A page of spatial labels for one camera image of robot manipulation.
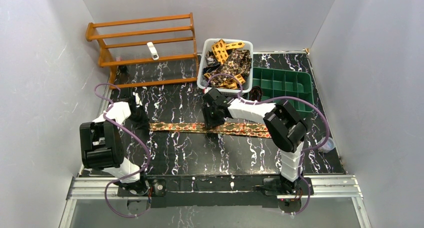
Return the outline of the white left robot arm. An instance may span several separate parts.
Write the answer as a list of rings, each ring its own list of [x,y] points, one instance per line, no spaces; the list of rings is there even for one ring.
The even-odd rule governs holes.
[[[132,121],[136,129],[149,130],[149,118],[142,107],[139,94],[131,88],[125,88],[119,94],[119,99],[109,105],[108,111],[91,122],[80,125],[81,158],[86,168],[100,170],[114,176],[113,184],[132,194],[142,195],[149,189],[146,174],[142,171],[131,177],[126,175],[140,170],[124,155],[124,146],[119,134],[119,128],[105,118],[119,125],[127,119]]]

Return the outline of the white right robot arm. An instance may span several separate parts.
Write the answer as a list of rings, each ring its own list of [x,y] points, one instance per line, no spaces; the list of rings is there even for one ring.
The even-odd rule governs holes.
[[[302,149],[310,125],[286,100],[261,103],[225,96],[211,88],[202,97],[202,114],[206,129],[223,125],[227,118],[263,124],[271,140],[281,150],[279,178],[266,178],[263,189],[275,194],[293,194],[300,185]]]

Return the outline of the cream flamingo paisley tie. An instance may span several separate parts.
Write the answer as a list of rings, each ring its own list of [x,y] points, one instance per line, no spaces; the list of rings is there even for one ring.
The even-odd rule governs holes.
[[[213,133],[234,136],[271,138],[264,124],[257,123],[225,123],[215,128],[207,129],[204,123],[151,123],[152,131],[169,131],[179,133]]]

